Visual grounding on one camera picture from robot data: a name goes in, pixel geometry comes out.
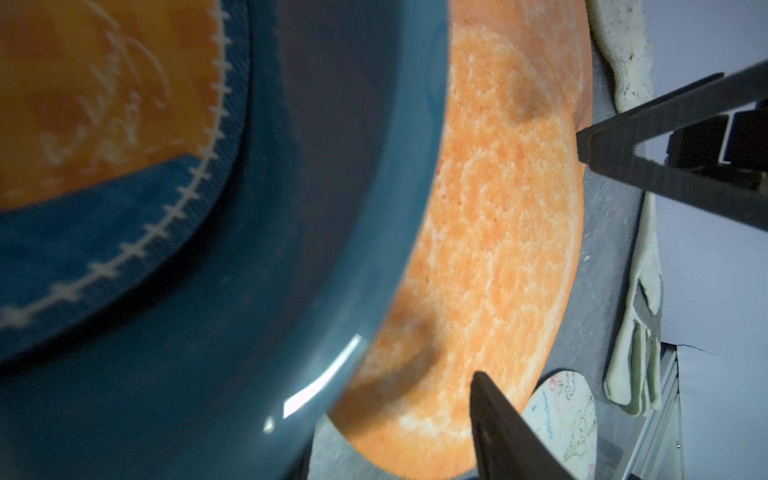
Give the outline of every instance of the gray surface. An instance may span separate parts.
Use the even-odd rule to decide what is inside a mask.
[[[615,115],[606,65],[593,46],[593,122]],[[612,478],[624,450],[632,447],[641,418],[611,403],[602,382],[624,308],[629,261],[640,213],[641,191],[587,172],[584,176],[584,238],[581,261],[558,338],[542,378],[561,369],[580,372],[594,393],[598,413],[597,478]],[[367,462],[328,418],[315,433],[310,480],[395,477]]]

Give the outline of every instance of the orange textured plate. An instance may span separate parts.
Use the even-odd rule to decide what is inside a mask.
[[[469,384],[523,410],[581,248],[575,131],[591,116],[584,3],[452,3],[449,97],[428,212],[396,298],[331,419],[380,468],[475,464]]]

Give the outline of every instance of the white stitching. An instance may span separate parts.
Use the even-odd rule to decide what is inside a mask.
[[[223,22],[230,19],[230,14],[221,9],[220,2],[218,2],[217,9],[210,10],[208,13],[212,18],[217,20],[219,32],[223,36]],[[216,152],[214,152],[214,146],[218,139],[224,138],[224,134],[219,130],[218,127],[220,125],[221,118],[228,114],[228,112],[224,113],[225,110],[222,108],[224,103],[223,100],[224,95],[232,92],[232,88],[227,87],[227,71],[232,69],[232,64],[224,60],[225,49],[228,43],[225,41],[216,43],[219,47],[220,58],[214,59],[213,63],[214,66],[217,66],[220,69],[220,79],[218,82],[211,84],[211,88],[213,88],[218,93],[217,103],[219,107],[217,111],[214,111],[214,121],[212,123],[212,125],[215,125],[216,128],[205,129],[205,132],[210,137],[210,143],[208,145],[200,145],[197,147],[197,152],[201,154],[200,166],[197,168],[196,173],[193,174],[192,181],[186,187],[179,186],[177,188],[177,190],[181,193],[181,198],[173,206],[163,206],[166,211],[166,216],[157,225],[144,225],[144,229],[147,230],[147,233],[142,238],[137,240],[135,243],[120,243],[119,247],[122,252],[119,255],[113,257],[106,263],[89,263],[88,268],[90,272],[81,277],[79,280],[75,280],[72,283],[53,283],[51,285],[51,292],[47,296],[42,297],[36,302],[29,303],[25,307],[18,308],[11,305],[3,306],[3,308],[0,309],[0,329],[9,328],[12,326],[17,328],[24,328],[32,321],[32,316],[34,316],[36,313],[45,310],[49,306],[61,300],[67,300],[71,303],[76,302],[80,298],[80,290],[87,285],[90,285],[100,278],[114,278],[114,276],[118,275],[117,268],[130,258],[146,257],[147,251],[144,248],[152,240],[155,240],[158,237],[170,237],[170,234],[165,230],[168,224],[177,218],[184,218],[181,217],[181,214],[186,216],[186,214],[183,212],[183,209],[187,203],[190,200],[196,200],[200,198],[200,195],[195,190],[200,185],[200,182],[210,178],[210,174],[206,172],[210,161],[219,158],[218,155],[216,155]],[[6,191],[3,193],[3,195],[7,197],[11,192],[16,192],[16,190]]]

